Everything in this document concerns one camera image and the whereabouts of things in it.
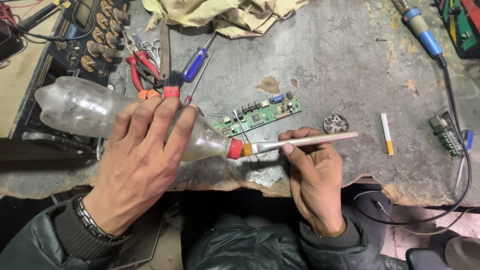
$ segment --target small circuit board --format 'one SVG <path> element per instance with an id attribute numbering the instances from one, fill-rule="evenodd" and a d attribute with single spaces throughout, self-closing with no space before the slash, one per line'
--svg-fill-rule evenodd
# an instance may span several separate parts
<path id="1" fill-rule="evenodd" d="M 241 133 L 240 124 L 245 132 L 285 118 L 289 115 L 302 111 L 302 106 L 291 92 L 276 94 L 263 102 L 254 101 L 248 105 L 242 105 L 236 110 L 239 119 L 232 112 L 225 115 L 222 120 L 212 123 L 223 135 L 232 137 Z"/>
<path id="2" fill-rule="evenodd" d="M 460 141 L 461 137 L 454 128 L 450 114 L 447 111 L 441 116 L 436 115 L 428 119 L 428 123 L 433 129 L 433 135 L 438 138 L 449 158 L 463 155 L 464 150 Z"/>

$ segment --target wrist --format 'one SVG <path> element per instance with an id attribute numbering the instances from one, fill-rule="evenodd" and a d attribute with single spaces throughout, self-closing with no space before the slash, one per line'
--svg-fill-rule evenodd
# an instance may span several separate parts
<path id="1" fill-rule="evenodd" d="M 97 196 L 95 189 L 83 198 L 85 209 L 104 232 L 120 236 L 130 226 L 129 218 L 112 208 L 105 197 Z"/>
<path id="2" fill-rule="evenodd" d="M 341 211 L 328 217 L 311 218 L 308 222 L 316 235 L 325 237 L 337 237 L 341 235 L 346 228 L 345 219 Z"/>

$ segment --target floor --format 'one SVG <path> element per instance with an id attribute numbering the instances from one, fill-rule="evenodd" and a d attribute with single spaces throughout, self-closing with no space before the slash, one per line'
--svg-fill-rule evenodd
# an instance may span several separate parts
<path id="1" fill-rule="evenodd" d="M 426 219 L 442 213 L 440 210 L 425 209 L 422 207 L 394 206 L 392 218 L 395 221 Z M 450 213 L 447 216 L 423 223 L 418 226 L 409 226 L 414 232 L 433 232 L 435 227 L 446 227 L 455 220 L 460 213 Z M 480 215 L 465 214 L 451 229 L 464 236 L 480 237 Z M 405 252 L 411 247 L 428 247 L 430 236 L 414 235 L 395 226 L 389 226 L 385 234 L 385 244 L 382 254 L 405 259 Z M 180 229 L 169 225 L 166 233 L 158 240 L 154 258 L 138 270 L 182 270 L 180 246 Z"/>

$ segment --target gray metal work surface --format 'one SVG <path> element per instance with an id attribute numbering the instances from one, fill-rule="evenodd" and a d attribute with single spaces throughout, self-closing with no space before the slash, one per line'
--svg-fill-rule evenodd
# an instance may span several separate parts
<path id="1" fill-rule="evenodd" d="M 431 27 L 449 64 L 460 125 L 480 130 L 479 61 L 460 60 L 436 8 L 430 1 L 417 4 Z M 141 1 L 131 2 L 130 34 L 142 40 L 159 38 L 157 30 L 144 33 L 149 20 Z M 207 28 L 170 30 L 172 68 L 181 71 L 192 52 L 211 33 Z M 329 113 L 343 115 L 350 131 L 359 137 L 333 143 L 343 158 L 343 184 L 362 176 L 372 176 L 383 185 L 395 203 L 403 205 L 451 204 L 460 158 L 451 160 L 432 134 L 427 119 L 448 110 L 441 71 L 418 41 L 400 21 L 388 0 L 317 0 L 277 21 L 263 37 L 229 40 L 217 36 L 216 48 L 193 97 L 208 119 L 230 114 L 233 109 L 272 94 L 256 86 L 266 77 L 279 82 L 280 93 L 292 91 L 303 105 L 303 112 L 248 131 L 250 141 L 276 140 L 288 129 L 310 126 L 322 129 Z M 127 50 L 120 52 L 127 56 Z M 127 84 L 127 95 L 134 97 L 130 69 L 125 61 L 117 67 Z M 121 91 L 118 74 L 112 77 Z M 180 91 L 183 100 L 193 84 Z M 386 113 L 395 155 L 386 153 L 380 114 Z M 473 186 L 465 205 L 480 205 L 477 181 L 479 140 L 471 152 Z M 221 157 L 183 162 L 170 190 L 231 190 L 241 186 L 262 190 L 267 196 L 289 196 L 285 158 L 272 152 L 258 155 L 253 166 L 248 158 Z M 0 193 L 20 197 L 44 197 L 51 193 L 88 184 L 96 162 L 75 165 L 81 160 L 33 161 L 28 168 L 11 163 L 2 169 Z M 461 184 L 465 187 L 466 174 Z"/>

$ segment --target red bottle cap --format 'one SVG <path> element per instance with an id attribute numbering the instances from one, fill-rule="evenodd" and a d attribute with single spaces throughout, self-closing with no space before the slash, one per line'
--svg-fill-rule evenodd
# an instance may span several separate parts
<path id="1" fill-rule="evenodd" d="M 242 141 L 232 138 L 230 149 L 228 150 L 227 158 L 237 160 L 240 157 Z"/>

